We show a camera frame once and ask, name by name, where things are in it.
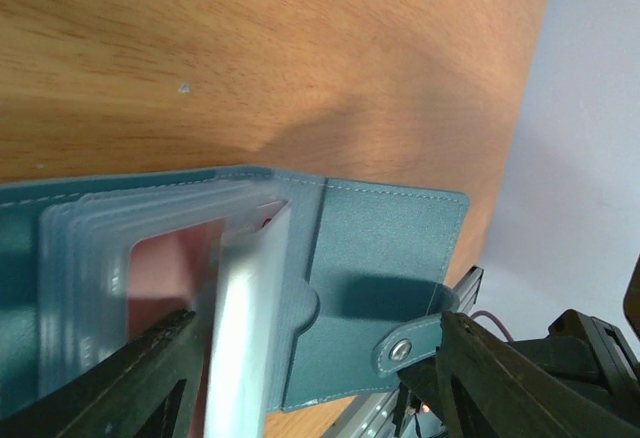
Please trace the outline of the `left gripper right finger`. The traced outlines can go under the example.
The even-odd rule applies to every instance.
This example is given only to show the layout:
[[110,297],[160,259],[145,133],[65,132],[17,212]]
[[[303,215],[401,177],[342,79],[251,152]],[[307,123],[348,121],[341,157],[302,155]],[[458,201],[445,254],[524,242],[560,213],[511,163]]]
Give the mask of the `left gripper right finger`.
[[451,437],[636,437],[639,402],[543,371],[470,317],[447,312],[432,365],[399,378]]

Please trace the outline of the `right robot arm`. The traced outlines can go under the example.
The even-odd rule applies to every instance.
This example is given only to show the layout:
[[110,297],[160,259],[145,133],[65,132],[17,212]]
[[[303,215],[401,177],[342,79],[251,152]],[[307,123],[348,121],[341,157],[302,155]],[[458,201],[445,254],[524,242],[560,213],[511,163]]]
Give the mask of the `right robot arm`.
[[569,385],[592,385],[619,403],[639,402],[639,361],[620,329],[597,317],[568,309],[547,337],[510,346]]

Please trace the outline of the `red circle card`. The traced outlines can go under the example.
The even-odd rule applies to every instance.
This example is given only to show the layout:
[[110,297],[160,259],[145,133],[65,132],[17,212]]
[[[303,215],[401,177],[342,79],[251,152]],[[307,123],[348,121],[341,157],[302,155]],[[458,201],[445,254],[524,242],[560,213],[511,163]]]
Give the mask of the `red circle card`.
[[138,242],[128,276],[128,335],[133,338],[168,313],[190,309],[214,320],[220,247],[228,229],[252,233],[284,206],[262,205],[238,217],[219,218]]

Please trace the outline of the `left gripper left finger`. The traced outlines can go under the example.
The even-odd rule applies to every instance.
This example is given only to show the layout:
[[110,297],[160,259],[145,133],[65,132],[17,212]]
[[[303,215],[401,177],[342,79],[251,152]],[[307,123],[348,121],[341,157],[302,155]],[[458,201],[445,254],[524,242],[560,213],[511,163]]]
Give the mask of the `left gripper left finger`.
[[168,314],[94,368],[1,421],[3,437],[186,437],[204,342],[196,313]]

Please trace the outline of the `teal leather card holder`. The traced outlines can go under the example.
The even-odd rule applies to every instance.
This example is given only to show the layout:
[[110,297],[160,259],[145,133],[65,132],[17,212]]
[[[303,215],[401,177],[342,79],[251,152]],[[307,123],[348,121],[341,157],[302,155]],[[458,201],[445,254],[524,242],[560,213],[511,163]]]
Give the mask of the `teal leather card holder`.
[[1,413],[33,403],[39,367],[37,221],[90,193],[219,179],[273,180],[293,203],[269,411],[388,391],[396,367],[376,346],[452,302],[444,279],[469,201],[461,193],[265,167],[44,180],[1,190]]

